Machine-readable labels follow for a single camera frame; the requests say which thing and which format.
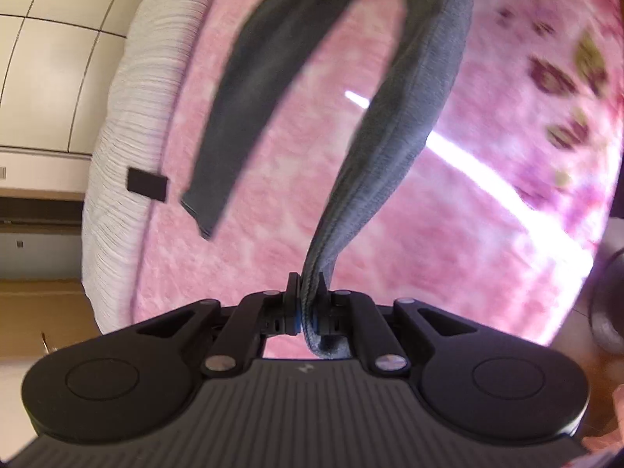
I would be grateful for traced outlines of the black smartphone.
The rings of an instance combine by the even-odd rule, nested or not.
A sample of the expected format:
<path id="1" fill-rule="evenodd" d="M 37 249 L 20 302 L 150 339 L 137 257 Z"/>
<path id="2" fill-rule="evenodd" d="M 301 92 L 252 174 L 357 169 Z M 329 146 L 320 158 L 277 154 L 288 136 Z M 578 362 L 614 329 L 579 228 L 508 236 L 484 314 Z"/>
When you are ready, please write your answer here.
<path id="1" fill-rule="evenodd" d="M 149 200 L 165 203 L 167 201 L 168 177 L 129 168 L 127 170 L 126 189 Z"/>

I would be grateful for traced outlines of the pink rose blanket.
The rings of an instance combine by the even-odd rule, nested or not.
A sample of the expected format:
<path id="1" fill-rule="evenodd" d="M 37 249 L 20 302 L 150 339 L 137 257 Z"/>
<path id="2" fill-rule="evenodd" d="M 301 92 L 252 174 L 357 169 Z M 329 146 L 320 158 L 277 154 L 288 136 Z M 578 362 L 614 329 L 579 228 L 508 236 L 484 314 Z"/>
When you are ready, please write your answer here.
<path id="1" fill-rule="evenodd" d="M 547 344 L 621 159 L 619 0 L 214 0 L 132 317 L 292 271 Z"/>

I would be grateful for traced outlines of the white wardrobe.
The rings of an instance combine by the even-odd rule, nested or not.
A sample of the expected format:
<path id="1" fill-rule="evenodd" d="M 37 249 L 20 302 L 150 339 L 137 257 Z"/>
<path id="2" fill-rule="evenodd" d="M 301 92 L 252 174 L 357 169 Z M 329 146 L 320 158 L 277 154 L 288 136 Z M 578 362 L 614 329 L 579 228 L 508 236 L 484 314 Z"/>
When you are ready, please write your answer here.
<path id="1" fill-rule="evenodd" d="M 88 155 L 142 0 L 1 0 L 1 144 Z"/>

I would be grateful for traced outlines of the striped white rolled quilt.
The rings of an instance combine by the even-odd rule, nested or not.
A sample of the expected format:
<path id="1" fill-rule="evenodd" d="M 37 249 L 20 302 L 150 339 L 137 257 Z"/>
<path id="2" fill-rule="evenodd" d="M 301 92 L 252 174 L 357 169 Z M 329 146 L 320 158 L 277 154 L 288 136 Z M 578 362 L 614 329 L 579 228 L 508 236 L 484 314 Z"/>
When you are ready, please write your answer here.
<path id="1" fill-rule="evenodd" d="M 193 45 L 211 0 L 142 0 L 113 76 L 83 204 L 82 282 L 97 326 L 130 325 L 152 201 L 127 188 L 155 173 Z"/>

